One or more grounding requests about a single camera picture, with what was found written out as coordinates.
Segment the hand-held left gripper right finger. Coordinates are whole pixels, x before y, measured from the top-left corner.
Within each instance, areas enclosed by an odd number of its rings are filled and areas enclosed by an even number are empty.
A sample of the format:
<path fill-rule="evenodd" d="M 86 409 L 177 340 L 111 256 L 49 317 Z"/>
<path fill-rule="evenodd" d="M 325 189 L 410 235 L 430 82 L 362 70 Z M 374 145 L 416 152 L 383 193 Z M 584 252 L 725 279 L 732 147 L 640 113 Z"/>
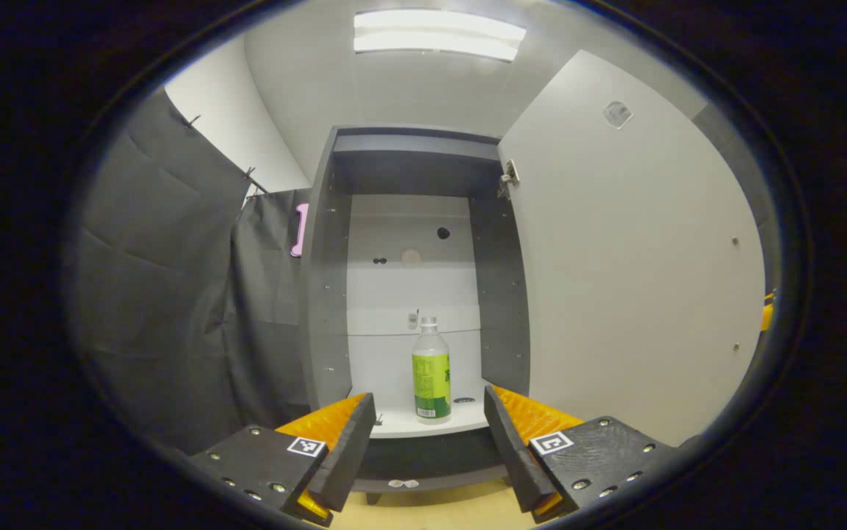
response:
<path fill-rule="evenodd" d="M 520 510 L 535 523 L 615 515 L 681 459 L 680 448 L 618 418 L 580 420 L 493 384 L 484 414 Z"/>

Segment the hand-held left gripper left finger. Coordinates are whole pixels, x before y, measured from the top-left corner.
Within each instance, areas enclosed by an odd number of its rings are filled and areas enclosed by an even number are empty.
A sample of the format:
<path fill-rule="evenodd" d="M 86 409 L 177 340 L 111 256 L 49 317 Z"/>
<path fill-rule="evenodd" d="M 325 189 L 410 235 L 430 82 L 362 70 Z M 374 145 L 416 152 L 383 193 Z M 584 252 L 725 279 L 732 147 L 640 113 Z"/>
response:
<path fill-rule="evenodd" d="M 376 420 L 359 393 L 278 428 L 248 425 L 190 456 L 249 506 L 328 526 L 348 500 Z"/>

